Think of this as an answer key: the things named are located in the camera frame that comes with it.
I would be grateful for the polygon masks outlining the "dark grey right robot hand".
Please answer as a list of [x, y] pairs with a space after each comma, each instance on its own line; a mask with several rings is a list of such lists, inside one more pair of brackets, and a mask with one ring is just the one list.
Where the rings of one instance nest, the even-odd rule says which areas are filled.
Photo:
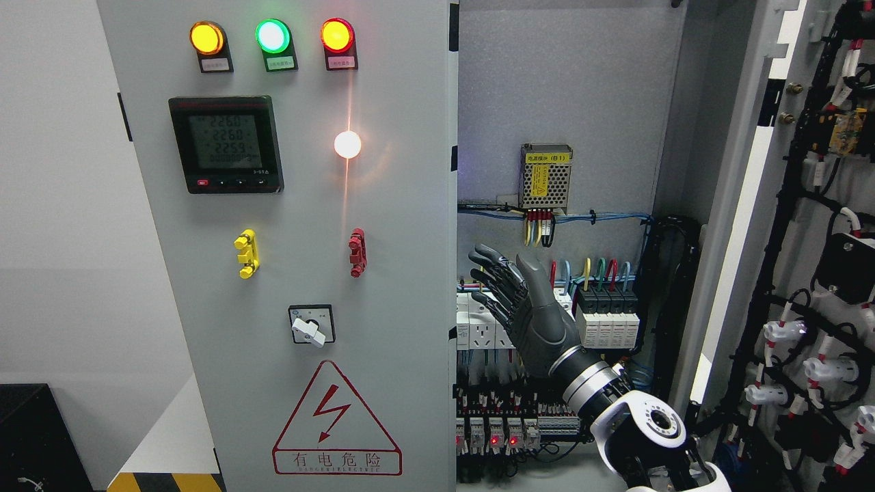
[[472, 270], [475, 280], [491, 295], [472, 293], [472, 298], [493, 314], [532, 377], [546, 378], [561, 356], [578, 346], [580, 339], [571, 315], [557, 303], [549, 272], [526, 252], [510, 261], [499, 251], [477, 244], [468, 254], [482, 271]]

